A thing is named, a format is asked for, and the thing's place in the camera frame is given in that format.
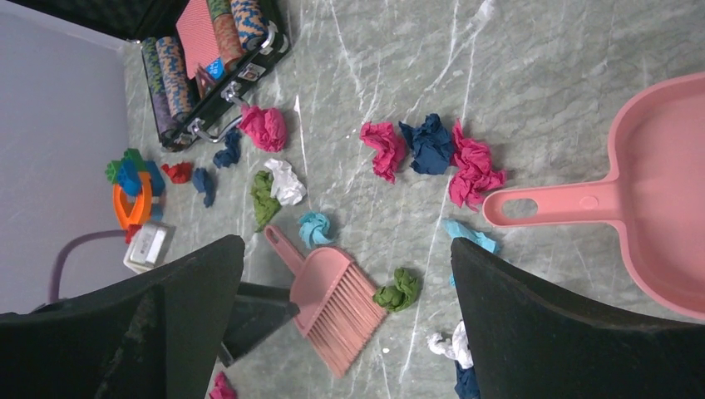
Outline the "pink hand brush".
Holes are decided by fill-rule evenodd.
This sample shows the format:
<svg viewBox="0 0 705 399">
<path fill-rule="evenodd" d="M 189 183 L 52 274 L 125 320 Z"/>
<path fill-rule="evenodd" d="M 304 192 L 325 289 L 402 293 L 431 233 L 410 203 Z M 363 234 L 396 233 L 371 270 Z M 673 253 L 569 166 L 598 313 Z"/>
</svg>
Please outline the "pink hand brush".
<svg viewBox="0 0 705 399">
<path fill-rule="evenodd" d="M 341 249 L 323 246 L 306 257 L 280 229 L 264 237 L 294 275 L 294 323 L 336 378 L 345 376 L 387 316 L 372 297 L 377 286 Z"/>
</svg>

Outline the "pink dustpan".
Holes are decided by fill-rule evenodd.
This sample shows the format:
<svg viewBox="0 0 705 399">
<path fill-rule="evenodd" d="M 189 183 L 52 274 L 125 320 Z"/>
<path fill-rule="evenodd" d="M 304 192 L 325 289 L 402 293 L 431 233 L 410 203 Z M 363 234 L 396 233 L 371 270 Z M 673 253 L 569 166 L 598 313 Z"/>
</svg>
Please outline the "pink dustpan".
<svg viewBox="0 0 705 399">
<path fill-rule="evenodd" d="M 654 84 L 616 114 L 601 180 L 486 197 L 496 227 L 605 223 L 631 279 L 665 308 L 704 317 L 704 75 Z"/>
</svg>

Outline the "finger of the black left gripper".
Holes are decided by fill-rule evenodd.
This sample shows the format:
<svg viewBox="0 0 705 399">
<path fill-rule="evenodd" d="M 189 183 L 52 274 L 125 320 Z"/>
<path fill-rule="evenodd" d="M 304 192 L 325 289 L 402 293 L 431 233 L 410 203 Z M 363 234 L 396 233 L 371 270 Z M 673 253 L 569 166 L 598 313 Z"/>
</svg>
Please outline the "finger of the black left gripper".
<svg viewBox="0 0 705 399">
<path fill-rule="evenodd" d="M 241 282 L 218 359 L 230 367 L 299 313 L 288 288 Z"/>
</svg>

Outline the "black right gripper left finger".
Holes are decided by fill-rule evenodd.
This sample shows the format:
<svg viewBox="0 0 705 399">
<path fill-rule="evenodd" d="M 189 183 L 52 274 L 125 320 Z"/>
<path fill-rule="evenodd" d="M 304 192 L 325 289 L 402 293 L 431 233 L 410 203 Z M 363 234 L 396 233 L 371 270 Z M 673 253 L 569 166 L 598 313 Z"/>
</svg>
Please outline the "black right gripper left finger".
<svg viewBox="0 0 705 399">
<path fill-rule="evenodd" d="M 244 268 L 229 234 L 149 272 L 1 316 L 4 398 L 202 398 Z"/>
</svg>

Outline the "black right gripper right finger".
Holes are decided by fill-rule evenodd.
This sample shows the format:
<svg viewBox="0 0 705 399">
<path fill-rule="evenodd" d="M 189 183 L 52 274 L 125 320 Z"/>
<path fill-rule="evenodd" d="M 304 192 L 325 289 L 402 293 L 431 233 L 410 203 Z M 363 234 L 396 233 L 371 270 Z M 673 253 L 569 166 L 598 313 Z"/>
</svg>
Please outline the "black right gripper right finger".
<svg viewBox="0 0 705 399">
<path fill-rule="evenodd" d="M 451 267 L 484 398 L 703 397 L 703 325 L 586 298 L 468 239 Z"/>
</svg>

